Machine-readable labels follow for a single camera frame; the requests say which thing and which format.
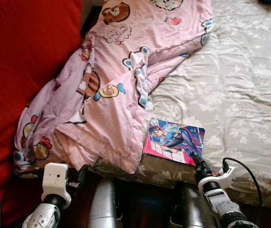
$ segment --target cartoon print blanket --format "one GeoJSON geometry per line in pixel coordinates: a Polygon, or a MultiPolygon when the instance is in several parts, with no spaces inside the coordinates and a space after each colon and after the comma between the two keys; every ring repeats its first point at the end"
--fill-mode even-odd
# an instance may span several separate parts
{"type": "Polygon", "coordinates": [[[49,162],[79,169],[102,157],[135,172],[149,93],[212,28],[210,0],[106,1],[81,47],[22,112],[15,171],[49,162]]]}

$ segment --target red sofa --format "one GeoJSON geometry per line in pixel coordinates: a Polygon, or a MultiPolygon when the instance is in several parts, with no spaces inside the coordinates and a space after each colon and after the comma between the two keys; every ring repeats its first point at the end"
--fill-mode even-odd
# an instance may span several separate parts
{"type": "MultiPolygon", "coordinates": [[[[13,175],[14,132],[25,105],[56,77],[81,42],[81,0],[0,0],[0,200],[13,175]]],[[[7,195],[3,226],[39,202],[41,182],[23,180],[7,195]]]]}

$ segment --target mattress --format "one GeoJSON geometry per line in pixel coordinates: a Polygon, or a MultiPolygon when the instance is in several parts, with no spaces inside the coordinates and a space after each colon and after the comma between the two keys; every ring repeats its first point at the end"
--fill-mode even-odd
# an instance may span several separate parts
{"type": "MultiPolygon", "coordinates": [[[[190,55],[150,94],[143,132],[151,118],[205,129],[203,157],[219,170],[226,156],[245,163],[260,184],[263,205],[271,207],[271,6],[256,0],[213,1],[215,30],[205,46],[190,55]]],[[[258,204],[257,190],[238,164],[232,200],[258,204]]],[[[93,170],[173,187],[195,184],[194,168],[143,155],[128,175],[105,160],[93,170]]]]}

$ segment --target black cable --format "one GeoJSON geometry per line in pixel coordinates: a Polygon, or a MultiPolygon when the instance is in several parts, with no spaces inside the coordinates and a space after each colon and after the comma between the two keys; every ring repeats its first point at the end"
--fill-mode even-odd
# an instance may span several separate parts
{"type": "Polygon", "coordinates": [[[12,188],[13,186],[13,183],[15,183],[15,181],[18,179],[18,177],[20,177],[21,175],[24,175],[24,174],[34,174],[36,176],[39,176],[41,174],[41,170],[40,169],[37,169],[37,170],[33,170],[33,171],[24,171],[24,172],[21,172],[20,174],[18,174],[17,176],[13,176],[12,177],[12,180],[9,182],[6,190],[4,191],[3,195],[2,195],[2,198],[1,198],[1,201],[0,201],[0,228],[1,228],[1,213],[2,213],[2,206],[3,206],[3,203],[6,199],[6,196],[8,194],[8,192],[10,191],[10,189],[12,188]]]}
{"type": "Polygon", "coordinates": [[[222,161],[223,165],[226,163],[225,160],[232,160],[234,162],[239,163],[240,165],[242,165],[247,170],[247,172],[249,172],[250,176],[252,177],[252,179],[253,179],[253,181],[254,181],[254,183],[256,185],[257,191],[258,191],[258,198],[259,198],[259,217],[258,217],[258,220],[257,220],[257,225],[259,226],[260,222],[261,222],[261,219],[262,219],[262,195],[261,195],[259,184],[258,184],[258,182],[257,182],[254,174],[252,173],[252,171],[245,164],[243,164],[239,160],[236,160],[234,158],[225,157],[225,158],[223,158],[223,161],[222,161]]]}

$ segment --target anime character card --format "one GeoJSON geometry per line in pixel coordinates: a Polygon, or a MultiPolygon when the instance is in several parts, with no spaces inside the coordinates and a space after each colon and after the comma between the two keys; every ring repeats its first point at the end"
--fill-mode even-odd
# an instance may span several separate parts
{"type": "Polygon", "coordinates": [[[152,119],[143,153],[195,166],[193,151],[202,154],[203,128],[152,119]]]}

